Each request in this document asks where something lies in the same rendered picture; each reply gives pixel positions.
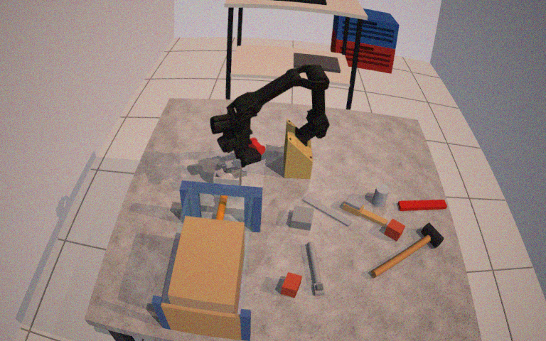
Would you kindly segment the black-headed mallet with wooden handle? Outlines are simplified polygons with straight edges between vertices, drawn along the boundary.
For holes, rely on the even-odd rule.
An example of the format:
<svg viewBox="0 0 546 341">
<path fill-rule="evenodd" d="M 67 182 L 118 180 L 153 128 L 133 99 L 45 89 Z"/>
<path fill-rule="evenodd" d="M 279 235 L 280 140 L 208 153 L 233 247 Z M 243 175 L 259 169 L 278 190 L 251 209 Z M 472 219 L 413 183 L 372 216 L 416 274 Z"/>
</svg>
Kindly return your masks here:
<svg viewBox="0 0 546 341">
<path fill-rule="evenodd" d="M 422 248 L 428 242 L 431 242 L 434 248 L 437 248 L 444 240 L 443 236 L 431 225 L 431 223 L 426 224 L 421 233 L 424 235 L 422 239 L 413 244 L 408 249 L 404 250 L 402 253 L 394 256 L 390 260 L 386 261 L 384 264 L 380 265 L 376 269 L 371 271 L 372 277 L 376 278 L 380 274 L 384 273 L 388 269 L 392 268 L 396 264 L 400 263 L 402 260 L 406 259 L 409 255 L 414 253 L 416 250 Z"/>
</svg>

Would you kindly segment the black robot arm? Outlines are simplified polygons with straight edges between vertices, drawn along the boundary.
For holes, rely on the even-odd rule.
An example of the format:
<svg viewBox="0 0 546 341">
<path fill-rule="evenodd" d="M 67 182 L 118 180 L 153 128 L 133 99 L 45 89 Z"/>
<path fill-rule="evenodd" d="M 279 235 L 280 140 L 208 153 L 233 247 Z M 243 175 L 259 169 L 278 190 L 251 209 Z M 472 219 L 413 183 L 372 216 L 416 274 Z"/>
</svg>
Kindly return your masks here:
<svg viewBox="0 0 546 341">
<path fill-rule="evenodd" d="M 301 78 L 300 74 L 306 73 L 308 79 Z M 231 152 L 240 147 L 240 140 L 233 129 L 238 132 L 246 132 L 250 129 L 251 118 L 257 116 L 262 105 L 274 99 L 292 87 L 305 87 L 312 91 L 312 109 L 307 111 L 307 123 L 301 128 L 296 127 L 295 136 L 307 146 L 307 141 L 316 136 L 321 139 L 326 135 L 329 121 L 325 115 L 325 90 L 328 89 L 330 80 L 320 65 L 302 65 L 299 68 L 287 70 L 279 78 L 266 84 L 255 92 L 246 92 L 231 102 L 227 108 L 227 114 L 210 118 L 210 127 L 213 134 L 224 134 L 217 139 L 223 152 Z M 236 112 L 235 112 L 236 108 Z M 232 129 L 233 127 L 233 129 Z"/>
</svg>

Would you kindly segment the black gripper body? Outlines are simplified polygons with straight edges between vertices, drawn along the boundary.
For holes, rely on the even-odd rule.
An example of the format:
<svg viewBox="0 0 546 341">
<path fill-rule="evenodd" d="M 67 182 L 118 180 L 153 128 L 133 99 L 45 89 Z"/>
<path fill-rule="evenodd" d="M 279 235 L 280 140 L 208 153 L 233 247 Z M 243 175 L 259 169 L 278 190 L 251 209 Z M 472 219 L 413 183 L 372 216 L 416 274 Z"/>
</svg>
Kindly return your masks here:
<svg viewBox="0 0 546 341">
<path fill-rule="evenodd" d="M 239 150 L 241 151 L 240 160 L 243 162 L 243 164 L 249 165 L 249 164 L 261 161 L 262 155 L 259 153 L 259 151 L 255 148 L 248 146 L 249 144 L 252 143 L 250 139 L 250 135 L 252 134 L 252 131 L 249 129 L 246 132 L 238 132 L 233 129 L 232 132 L 234 133 L 234 135 L 237 134 L 237 137 L 239 137 L 239 140 L 240 140 Z"/>
</svg>

